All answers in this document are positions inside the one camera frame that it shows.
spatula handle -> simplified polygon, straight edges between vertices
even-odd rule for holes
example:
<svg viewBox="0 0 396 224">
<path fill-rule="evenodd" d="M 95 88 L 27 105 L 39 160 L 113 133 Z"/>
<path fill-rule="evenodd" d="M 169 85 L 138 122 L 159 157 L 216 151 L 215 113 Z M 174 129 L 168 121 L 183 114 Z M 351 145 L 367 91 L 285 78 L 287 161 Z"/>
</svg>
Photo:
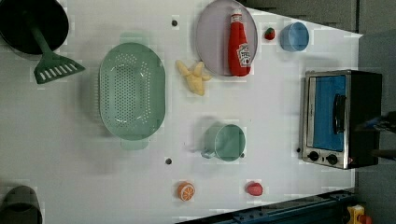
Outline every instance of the spatula handle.
<svg viewBox="0 0 396 224">
<path fill-rule="evenodd" d="M 41 52 L 43 52 L 43 54 L 47 52 L 52 52 L 50 46 L 47 44 L 46 38 L 43 36 L 40 29 L 38 28 L 37 23 L 35 22 L 35 18 L 32 16 L 32 14 L 26 10 L 23 11 L 22 14 L 23 17 L 26 19 L 27 26 L 29 27 L 33 37 L 35 38 L 35 42 L 40 47 Z"/>
</svg>

bottle label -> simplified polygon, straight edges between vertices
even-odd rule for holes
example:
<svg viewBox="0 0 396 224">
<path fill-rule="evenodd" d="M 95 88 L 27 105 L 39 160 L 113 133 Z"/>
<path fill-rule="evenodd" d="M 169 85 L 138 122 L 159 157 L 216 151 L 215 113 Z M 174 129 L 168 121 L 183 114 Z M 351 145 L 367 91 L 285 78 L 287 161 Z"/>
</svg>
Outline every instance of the bottle label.
<svg viewBox="0 0 396 224">
<path fill-rule="evenodd" d="M 233 22 L 242 22 L 242 15 L 235 14 L 231 16 L 231 23 Z"/>
<path fill-rule="evenodd" d="M 239 45 L 239 49 L 237 50 L 239 64 L 241 67 L 250 67 L 251 60 L 250 60 L 250 51 L 248 50 L 248 44 L 241 44 Z"/>
</svg>

ketchup bottle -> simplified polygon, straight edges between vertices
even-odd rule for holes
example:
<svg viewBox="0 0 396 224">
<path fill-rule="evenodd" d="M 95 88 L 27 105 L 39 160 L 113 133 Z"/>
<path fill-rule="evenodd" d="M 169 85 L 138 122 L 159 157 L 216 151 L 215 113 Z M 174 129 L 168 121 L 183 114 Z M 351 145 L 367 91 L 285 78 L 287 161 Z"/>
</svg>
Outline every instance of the ketchup bottle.
<svg viewBox="0 0 396 224">
<path fill-rule="evenodd" d="M 248 41 L 242 23 L 242 12 L 235 9 L 231 16 L 231 32 L 228 44 L 228 65 L 233 76 L 244 77 L 250 72 L 251 58 Z"/>
</svg>

white table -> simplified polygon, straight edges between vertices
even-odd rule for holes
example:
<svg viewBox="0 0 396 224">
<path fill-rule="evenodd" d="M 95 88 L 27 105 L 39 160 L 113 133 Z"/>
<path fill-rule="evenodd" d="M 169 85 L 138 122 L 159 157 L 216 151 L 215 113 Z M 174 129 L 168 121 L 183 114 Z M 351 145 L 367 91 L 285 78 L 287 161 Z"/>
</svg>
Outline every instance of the white table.
<svg viewBox="0 0 396 224">
<path fill-rule="evenodd" d="M 58 51 L 87 70 L 42 86 L 33 76 L 37 61 L 1 40 L 1 193 L 19 184 L 34 188 L 46 223 L 155 224 L 354 187 L 354 171 L 305 163 L 295 150 L 304 72 L 357 68 L 360 35 L 307 22 L 308 48 L 289 53 L 261 36 L 296 20 L 250 10 L 259 30 L 253 74 L 216 76 L 200 97 L 188 91 L 175 60 L 198 61 L 193 27 L 209 2 L 62 1 L 71 31 Z M 101 61 L 122 33 L 136 30 L 151 36 L 149 46 L 163 59 L 166 117 L 148 148 L 131 151 L 105 129 L 95 100 Z M 202 135 L 215 120 L 243 127 L 244 159 L 225 164 L 200 156 Z M 196 187 L 192 202 L 175 195 L 181 180 Z M 265 187 L 261 197 L 244 192 L 250 180 Z"/>
</svg>

strawberry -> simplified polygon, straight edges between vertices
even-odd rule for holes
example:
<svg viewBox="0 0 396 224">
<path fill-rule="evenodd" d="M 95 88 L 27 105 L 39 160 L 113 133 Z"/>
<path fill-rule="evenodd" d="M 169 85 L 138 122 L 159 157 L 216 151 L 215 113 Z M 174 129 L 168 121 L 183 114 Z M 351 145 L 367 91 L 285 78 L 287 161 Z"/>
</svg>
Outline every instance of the strawberry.
<svg viewBox="0 0 396 224">
<path fill-rule="evenodd" d="M 273 28 L 268 28 L 268 30 L 265 31 L 264 38 L 267 40 L 273 40 L 275 38 L 275 30 Z"/>
<path fill-rule="evenodd" d="M 247 193 L 253 196 L 262 195 L 262 185 L 259 183 L 252 183 L 247 186 Z"/>
</svg>

